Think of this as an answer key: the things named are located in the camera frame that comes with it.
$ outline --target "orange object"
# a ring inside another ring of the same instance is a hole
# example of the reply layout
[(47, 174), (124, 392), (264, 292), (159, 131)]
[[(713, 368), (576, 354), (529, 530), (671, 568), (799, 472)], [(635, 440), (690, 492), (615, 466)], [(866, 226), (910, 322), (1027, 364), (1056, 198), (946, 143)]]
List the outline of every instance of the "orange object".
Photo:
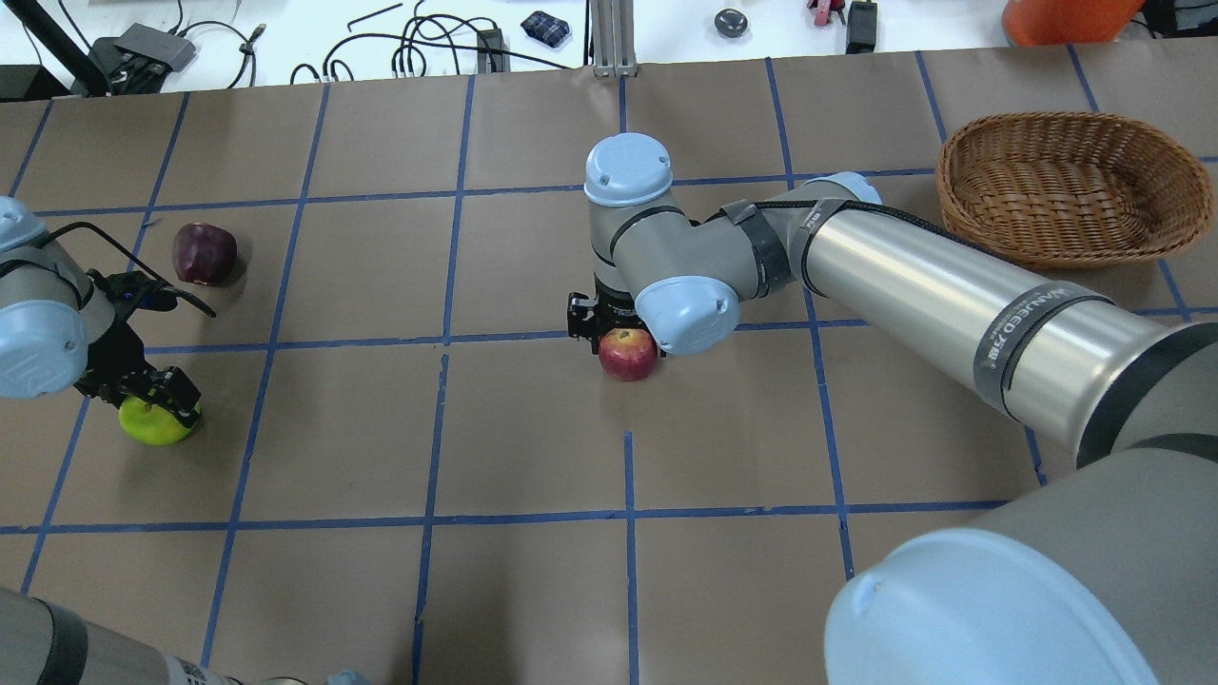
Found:
[(1016, 45), (1106, 43), (1134, 18), (1145, 0), (1010, 0), (1002, 28)]

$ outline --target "black round object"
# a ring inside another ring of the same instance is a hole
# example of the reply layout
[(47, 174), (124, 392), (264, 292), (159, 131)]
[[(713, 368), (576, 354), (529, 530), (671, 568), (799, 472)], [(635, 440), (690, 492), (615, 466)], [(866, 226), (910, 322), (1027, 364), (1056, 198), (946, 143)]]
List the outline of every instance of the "black round object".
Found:
[(739, 38), (749, 28), (749, 18), (739, 10), (723, 10), (715, 15), (715, 30), (723, 38)]

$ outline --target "black pole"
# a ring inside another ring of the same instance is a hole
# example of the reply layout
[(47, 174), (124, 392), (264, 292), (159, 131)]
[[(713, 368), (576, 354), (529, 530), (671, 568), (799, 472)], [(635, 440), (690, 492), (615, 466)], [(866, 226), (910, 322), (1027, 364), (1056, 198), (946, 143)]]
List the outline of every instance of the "black pole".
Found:
[(90, 96), (110, 94), (110, 84), (106, 74), (101, 73), (97, 65), (84, 54), (77, 44), (63, 33), (60, 24), (46, 13), (37, 0), (4, 0), (6, 7), (12, 11), (21, 23), (38, 38), (38, 40), (55, 55), (72, 76), (84, 85), (85, 93)]

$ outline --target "purple fruit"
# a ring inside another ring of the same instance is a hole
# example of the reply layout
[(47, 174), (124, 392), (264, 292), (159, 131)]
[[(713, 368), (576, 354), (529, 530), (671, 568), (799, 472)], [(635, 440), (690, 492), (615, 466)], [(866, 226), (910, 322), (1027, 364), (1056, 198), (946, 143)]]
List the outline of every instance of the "purple fruit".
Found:
[(173, 238), (173, 271), (180, 280), (219, 285), (236, 266), (236, 239), (209, 223), (188, 223)]

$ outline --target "green apple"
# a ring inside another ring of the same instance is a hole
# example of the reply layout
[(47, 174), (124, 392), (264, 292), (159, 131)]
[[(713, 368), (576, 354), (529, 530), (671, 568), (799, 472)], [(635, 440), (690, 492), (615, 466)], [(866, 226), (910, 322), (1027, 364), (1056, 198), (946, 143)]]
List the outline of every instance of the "green apple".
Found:
[(164, 407), (150, 405), (135, 395), (128, 395), (118, 407), (118, 425), (132, 438), (145, 445), (173, 445), (190, 435), (191, 428), (185, 428)]

